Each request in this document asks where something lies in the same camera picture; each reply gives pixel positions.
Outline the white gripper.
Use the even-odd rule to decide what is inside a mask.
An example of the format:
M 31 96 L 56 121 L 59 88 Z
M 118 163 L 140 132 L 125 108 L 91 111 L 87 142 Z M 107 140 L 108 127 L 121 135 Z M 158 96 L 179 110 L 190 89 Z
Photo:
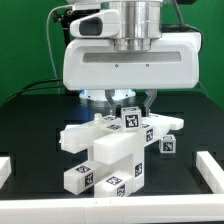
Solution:
M 148 116 L 155 89 L 186 89 L 198 83 L 200 45 L 197 32 L 165 33 L 147 51 L 116 51 L 110 39 L 74 40 L 65 51 L 63 83 L 69 90 L 106 90 L 113 116 L 121 106 L 112 89 L 147 89 L 142 115 Z

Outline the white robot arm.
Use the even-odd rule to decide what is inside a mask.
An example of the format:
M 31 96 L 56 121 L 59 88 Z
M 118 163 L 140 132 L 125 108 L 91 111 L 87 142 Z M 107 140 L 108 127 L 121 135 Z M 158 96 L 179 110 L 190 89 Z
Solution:
M 72 0 L 74 39 L 63 84 L 87 101 L 114 105 L 145 90 L 193 88 L 199 81 L 200 32 L 161 24 L 164 0 Z

